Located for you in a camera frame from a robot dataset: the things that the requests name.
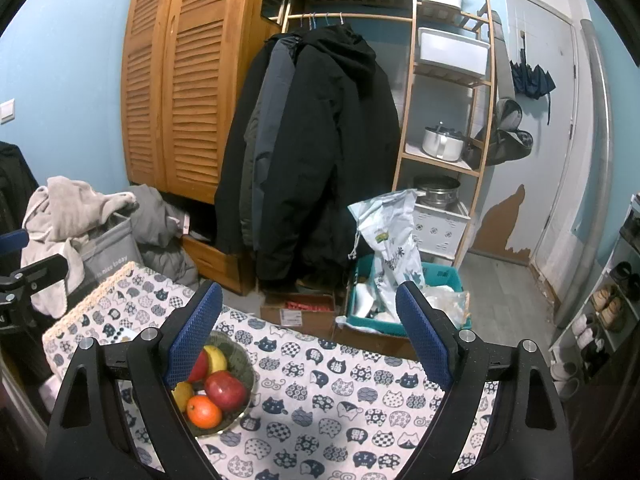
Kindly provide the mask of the large orange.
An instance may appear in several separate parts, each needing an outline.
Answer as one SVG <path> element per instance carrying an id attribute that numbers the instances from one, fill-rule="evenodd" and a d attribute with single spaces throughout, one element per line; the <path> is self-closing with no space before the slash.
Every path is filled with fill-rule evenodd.
<path id="1" fill-rule="evenodd" d="M 220 425 L 224 415 L 208 396 L 191 396 L 186 402 L 186 417 L 196 428 L 211 430 Z"/>

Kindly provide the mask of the red apple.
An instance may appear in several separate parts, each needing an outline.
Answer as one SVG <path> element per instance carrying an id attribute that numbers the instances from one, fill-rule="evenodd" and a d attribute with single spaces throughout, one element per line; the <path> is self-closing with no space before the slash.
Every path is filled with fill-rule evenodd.
<path id="1" fill-rule="evenodd" d="M 208 366 L 208 353 L 205 350 L 201 350 L 186 381 L 193 384 L 204 380 L 208 374 Z"/>
<path id="2" fill-rule="evenodd" d="M 206 396 L 224 413 L 239 411 L 248 399 L 244 384 L 228 370 L 210 374 L 204 382 Z"/>

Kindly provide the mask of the yellow green pear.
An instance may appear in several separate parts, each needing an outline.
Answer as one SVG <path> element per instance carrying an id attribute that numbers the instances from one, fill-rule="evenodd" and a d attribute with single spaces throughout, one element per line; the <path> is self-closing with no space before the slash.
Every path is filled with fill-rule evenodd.
<path id="1" fill-rule="evenodd" d="M 203 351 L 207 358 L 207 374 L 210 375 L 228 370 L 227 357 L 218 347 L 206 344 L 206 346 L 203 347 Z"/>

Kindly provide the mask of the grey clothes pile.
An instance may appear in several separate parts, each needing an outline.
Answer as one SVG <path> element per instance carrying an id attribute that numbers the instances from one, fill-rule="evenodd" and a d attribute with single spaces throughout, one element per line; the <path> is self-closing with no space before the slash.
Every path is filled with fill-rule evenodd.
<path id="1" fill-rule="evenodd" d="M 188 232 L 189 216 L 165 202 L 156 188 L 142 184 L 102 194 L 84 181 L 58 176 L 30 196 L 22 223 L 29 235 L 22 266 L 53 255 L 63 256 L 68 265 L 64 281 L 32 296 L 37 312 L 57 320 L 70 310 L 67 296 L 85 277 L 79 249 L 88 242 L 89 232 L 114 212 L 130 219 L 140 264 L 183 286 L 198 287 L 198 270 L 180 242 Z"/>

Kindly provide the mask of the grey laundry basket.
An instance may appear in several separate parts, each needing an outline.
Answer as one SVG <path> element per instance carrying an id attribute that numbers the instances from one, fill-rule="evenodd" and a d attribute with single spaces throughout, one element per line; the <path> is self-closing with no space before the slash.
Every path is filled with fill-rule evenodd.
<path id="1" fill-rule="evenodd" d="M 114 212 L 103 226 L 89 232 L 88 242 L 81 246 L 79 255 L 84 264 L 85 277 L 67 296 L 70 309 L 129 261 L 142 263 L 131 221 L 118 212 Z"/>

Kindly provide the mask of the yellow mango on plate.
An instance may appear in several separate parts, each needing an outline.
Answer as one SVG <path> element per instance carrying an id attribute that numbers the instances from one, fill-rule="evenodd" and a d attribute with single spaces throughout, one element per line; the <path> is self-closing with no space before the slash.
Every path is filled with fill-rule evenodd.
<path id="1" fill-rule="evenodd" d="M 184 413 L 189 400 L 194 396 L 194 390 L 190 382 L 178 382 L 175 388 L 171 390 L 171 394 L 174 397 L 179 412 Z"/>

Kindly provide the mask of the clear plastic bag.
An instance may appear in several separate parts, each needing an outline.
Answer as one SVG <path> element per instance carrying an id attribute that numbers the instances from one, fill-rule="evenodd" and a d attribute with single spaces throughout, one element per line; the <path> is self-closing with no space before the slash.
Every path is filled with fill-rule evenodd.
<path id="1" fill-rule="evenodd" d="M 470 295 L 467 292 L 456 292 L 448 285 L 440 285 L 425 286 L 422 294 L 432 308 L 446 313 L 457 328 L 468 322 Z"/>

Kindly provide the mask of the shoe rack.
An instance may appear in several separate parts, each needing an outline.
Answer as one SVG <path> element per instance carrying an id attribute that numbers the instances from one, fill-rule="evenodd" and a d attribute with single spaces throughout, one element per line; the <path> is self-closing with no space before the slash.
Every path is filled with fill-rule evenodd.
<path id="1" fill-rule="evenodd" d="M 597 281 L 550 347 L 550 374 L 563 402 L 597 375 L 638 323 L 639 196 L 634 194 Z"/>

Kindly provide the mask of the grey green patterned plate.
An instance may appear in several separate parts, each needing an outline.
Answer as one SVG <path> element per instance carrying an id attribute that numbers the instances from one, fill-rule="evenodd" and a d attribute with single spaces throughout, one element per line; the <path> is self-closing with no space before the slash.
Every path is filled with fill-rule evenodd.
<path id="1" fill-rule="evenodd" d="M 204 437 L 239 422 L 250 407 L 254 382 L 247 351 L 228 334 L 214 330 L 188 378 L 171 394 L 192 434 Z"/>

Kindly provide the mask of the teal cardboard tray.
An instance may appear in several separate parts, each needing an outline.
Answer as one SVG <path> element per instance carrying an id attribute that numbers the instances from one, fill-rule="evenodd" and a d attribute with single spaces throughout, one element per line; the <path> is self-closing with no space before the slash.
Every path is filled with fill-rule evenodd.
<path id="1" fill-rule="evenodd" d="M 420 306 L 435 311 L 439 314 L 448 316 L 446 313 L 436 310 L 426 301 L 422 290 L 411 282 L 402 283 L 396 292 L 396 308 L 399 314 L 400 323 L 389 323 L 379 321 L 374 316 L 381 313 L 378 300 L 372 294 L 372 289 L 368 285 L 368 278 L 372 276 L 373 257 L 362 258 L 356 265 L 352 282 L 347 299 L 346 307 L 346 323 L 356 330 L 362 332 L 378 333 L 388 336 L 405 337 L 409 322 L 416 316 L 416 310 Z M 436 263 L 424 262 L 422 264 L 426 286 L 448 285 L 456 292 L 466 292 L 463 289 L 458 271 L 452 266 L 441 266 Z M 472 327 L 471 316 L 471 296 L 469 305 L 468 322 L 462 328 L 457 330 L 469 330 Z"/>

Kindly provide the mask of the cat pattern tablecloth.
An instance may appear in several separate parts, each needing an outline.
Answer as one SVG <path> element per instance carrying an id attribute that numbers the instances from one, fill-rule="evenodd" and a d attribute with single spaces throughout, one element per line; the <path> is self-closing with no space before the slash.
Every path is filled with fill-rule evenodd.
<path id="1" fill-rule="evenodd" d="M 156 327 L 192 290 L 127 264 L 43 335 L 63 376 L 78 344 L 116 344 Z M 444 393 L 414 361 L 305 335 L 232 308 L 214 333 L 248 359 L 250 403 L 225 430 L 199 431 L 226 479 L 391 479 Z"/>

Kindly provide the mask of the white patterned storage box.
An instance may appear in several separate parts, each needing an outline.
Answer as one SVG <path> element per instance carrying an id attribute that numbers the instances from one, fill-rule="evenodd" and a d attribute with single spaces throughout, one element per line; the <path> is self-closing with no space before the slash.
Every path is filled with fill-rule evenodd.
<path id="1" fill-rule="evenodd" d="M 471 220 L 461 202 L 453 204 L 451 209 L 416 204 L 413 220 L 414 239 L 422 254 L 456 260 L 462 236 Z"/>

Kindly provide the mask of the white rice bag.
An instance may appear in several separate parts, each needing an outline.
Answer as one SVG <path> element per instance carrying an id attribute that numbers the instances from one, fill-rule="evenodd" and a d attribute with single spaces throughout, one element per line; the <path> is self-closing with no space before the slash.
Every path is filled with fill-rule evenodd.
<path id="1" fill-rule="evenodd" d="M 357 237 L 373 252 L 368 285 L 382 310 L 374 316 L 379 321 L 400 323 L 396 292 L 402 283 L 411 282 L 420 290 L 426 287 L 420 250 L 414 238 L 413 211 L 418 197 L 415 188 L 408 188 L 348 206 L 356 222 Z"/>

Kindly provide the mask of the steel pot lower shelf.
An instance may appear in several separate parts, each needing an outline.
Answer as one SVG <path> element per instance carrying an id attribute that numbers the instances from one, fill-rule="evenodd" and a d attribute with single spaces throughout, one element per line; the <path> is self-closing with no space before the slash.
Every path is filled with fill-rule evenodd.
<path id="1" fill-rule="evenodd" d="M 413 179 L 418 191 L 418 203 L 447 209 L 458 201 L 460 181 L 448 176 L 420 176 Z"/>

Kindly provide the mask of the grey hanging bag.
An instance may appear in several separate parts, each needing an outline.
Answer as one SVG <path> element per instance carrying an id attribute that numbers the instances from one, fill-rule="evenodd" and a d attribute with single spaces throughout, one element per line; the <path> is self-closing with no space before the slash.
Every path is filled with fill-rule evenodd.
<path id="1" fill-rule="evenodd" d="M 523 111 L 514 99 L 500 99 L 492 116 L 485 164 L 498 166 L 526 158 L 533 151 L 533 136 L 520 128 Z"/>

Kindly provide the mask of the wooden louvered wardrobe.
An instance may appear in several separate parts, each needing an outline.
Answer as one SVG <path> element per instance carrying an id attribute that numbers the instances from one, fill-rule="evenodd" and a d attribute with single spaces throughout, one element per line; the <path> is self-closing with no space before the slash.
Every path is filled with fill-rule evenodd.
<path id="1" fill-rule="evenodd" d="M 209 203 L 250 62 L 277 25 L 262 0 L 131 0 L 122 52 L 128 179 Z"/>

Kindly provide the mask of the wooden shelf rack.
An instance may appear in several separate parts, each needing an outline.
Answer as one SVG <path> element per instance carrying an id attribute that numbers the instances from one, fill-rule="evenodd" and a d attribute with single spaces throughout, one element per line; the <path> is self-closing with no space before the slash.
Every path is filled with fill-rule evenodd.
<path id="1" fill-rule="evenodd" d="M 439 0 L 282 0 L 278 22 L 283 29 L 296 25 L 316 27 L 333 22 L 372 22 L 390 25 L 399 32 L 400 147 L 395 164 L 394 188 L 413 186 L 420 176 L 448 176 L 460 181 L 458 202 L 469 211 L 454 261 L 421 255 L 457 268 L 472 244 L 492 116 L 498 93 L 498 57 L 503 46 L 503 27 L 491 1 L 475 12 Z M 419 62 L 418 29 L 427 27 L 453 32 L 490 45 L 486 75 L 475 78 Z M 466 136 L 462 159 L 444 162 L 428 156 L 421 145 L 426 127 L 439 123 Z"/>

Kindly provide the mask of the black hanging coat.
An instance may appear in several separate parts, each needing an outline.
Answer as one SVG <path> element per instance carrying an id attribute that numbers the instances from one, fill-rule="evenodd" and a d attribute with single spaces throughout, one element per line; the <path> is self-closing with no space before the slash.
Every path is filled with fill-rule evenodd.
<path id="1" fill-rule="evenodd" d="M 254 57 L 215 194 L 215 245 L 252 252 L 268 292 L 343 287 L 359 248 L 349 206 L 382 195 L 400 143 L 390 83 L 347 24 L 270 37 Z"/>

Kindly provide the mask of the dark blue folded umbrella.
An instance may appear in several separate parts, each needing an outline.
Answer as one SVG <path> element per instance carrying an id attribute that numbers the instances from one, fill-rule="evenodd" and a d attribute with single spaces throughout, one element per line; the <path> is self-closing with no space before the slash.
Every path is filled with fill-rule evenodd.
<path id="1" fill-rule="evenodd" d="M 510 67 L 515 93 L 527 96 L 533 100 L 546 98 L 548 102 L 548 116 L 550 117 L 551 92 L 556 88 L 556 84 L 548 70 L 544 70 L 540 65 L 532 67 L 527 63 L 525 46 L 520 49 L 520 59 L 518 62 L 511 62 Z M 547 124 L 550 124 L 549 117 L 547 118 Z"/>

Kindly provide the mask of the white storage bin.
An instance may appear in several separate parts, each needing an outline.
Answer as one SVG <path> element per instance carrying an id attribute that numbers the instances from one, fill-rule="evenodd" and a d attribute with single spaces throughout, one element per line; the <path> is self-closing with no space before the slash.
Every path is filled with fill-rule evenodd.
<path id="1" fill-rule="evenodd" d="M 487 42 L 444 30 L 418 29 L 418 60 L 425 65 L 450 68 L 454 72 L 483 78 L 489 63 Z"/>

